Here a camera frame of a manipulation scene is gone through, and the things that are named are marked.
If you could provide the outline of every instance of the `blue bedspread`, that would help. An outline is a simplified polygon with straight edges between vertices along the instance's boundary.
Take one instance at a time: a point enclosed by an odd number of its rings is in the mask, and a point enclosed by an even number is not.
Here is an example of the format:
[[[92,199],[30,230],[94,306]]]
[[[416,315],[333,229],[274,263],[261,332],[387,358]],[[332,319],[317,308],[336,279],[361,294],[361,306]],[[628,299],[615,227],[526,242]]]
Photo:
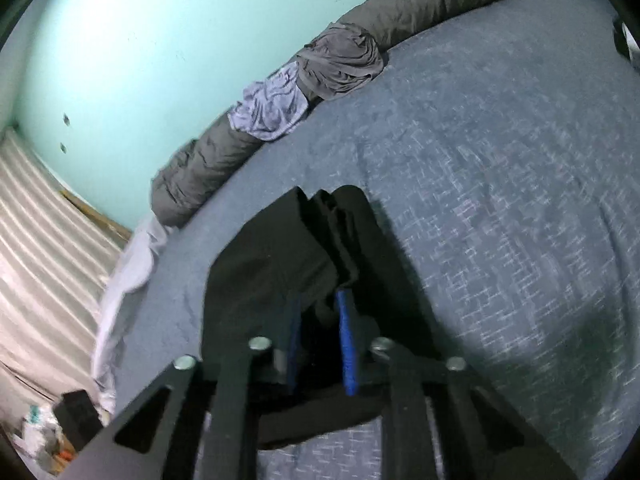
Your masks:
[[[640,76],[612,16],[605,0],[469,12],[264,146],[170,239],[124,339],[119,408],[198,353],[207,271],[244,222],[292,186],[355,184],[452,351],[603,478],[640,424]],[[375,478],[379,434],[262,454],[261,476]]]

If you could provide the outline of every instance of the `striped curtain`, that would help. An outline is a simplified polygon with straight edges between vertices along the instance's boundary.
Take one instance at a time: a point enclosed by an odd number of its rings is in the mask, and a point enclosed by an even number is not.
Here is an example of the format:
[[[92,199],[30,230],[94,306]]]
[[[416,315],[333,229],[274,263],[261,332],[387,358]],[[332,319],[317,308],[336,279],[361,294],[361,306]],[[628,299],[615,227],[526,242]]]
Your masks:
[[[120,249],[60,195],[12,130],[0,134],[0,414],[85,389],[98,300]]]

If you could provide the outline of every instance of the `bolt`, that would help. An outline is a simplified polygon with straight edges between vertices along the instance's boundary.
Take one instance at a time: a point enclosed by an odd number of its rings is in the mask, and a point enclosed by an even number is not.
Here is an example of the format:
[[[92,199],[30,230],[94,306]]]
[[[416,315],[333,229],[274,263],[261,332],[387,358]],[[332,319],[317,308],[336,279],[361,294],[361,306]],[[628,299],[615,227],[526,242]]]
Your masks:
[[[394,342],[388,337],[377,337],[371,342],[372,352],[386,352],[394,347]]]
[[[252,337],[249,339],[249,348],[255,352],[264,352],[271,348],[271,339],[263,336]]]
[[[461,372],[466,368],[466,361],[462,357],[450,357],[446,367],[450,372]]]
[[[190,355],[183,355],[174,361],[176,370],[191,370],[196,365],[196,359]]]

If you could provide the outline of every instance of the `white sheet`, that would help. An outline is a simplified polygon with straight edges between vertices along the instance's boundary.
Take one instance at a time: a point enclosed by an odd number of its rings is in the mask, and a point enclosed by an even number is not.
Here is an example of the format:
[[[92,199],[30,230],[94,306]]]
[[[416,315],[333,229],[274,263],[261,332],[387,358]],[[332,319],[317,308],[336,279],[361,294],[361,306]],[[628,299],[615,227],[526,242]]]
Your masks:
[[[146,285],[172,228],[150,213],[136,228],[110,277],[100,300],[100,325],[92,356],[91,375],[100,390],[100,405],[113,413],[116,405],[113,366],[116,347],[135,313],[130,296]]]

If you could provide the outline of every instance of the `wall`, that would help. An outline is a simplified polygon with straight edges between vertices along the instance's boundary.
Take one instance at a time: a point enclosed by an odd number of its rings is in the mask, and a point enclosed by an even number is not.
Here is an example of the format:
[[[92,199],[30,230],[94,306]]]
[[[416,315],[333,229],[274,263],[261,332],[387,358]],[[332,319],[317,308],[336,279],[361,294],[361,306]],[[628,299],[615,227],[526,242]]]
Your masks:
[[[181,144],[362,1],[50,0],[16,105],[21,132],[132,228]]]
[[[14,119],[34,32],[49,0],[33,0],[0,50],[0,132]]]

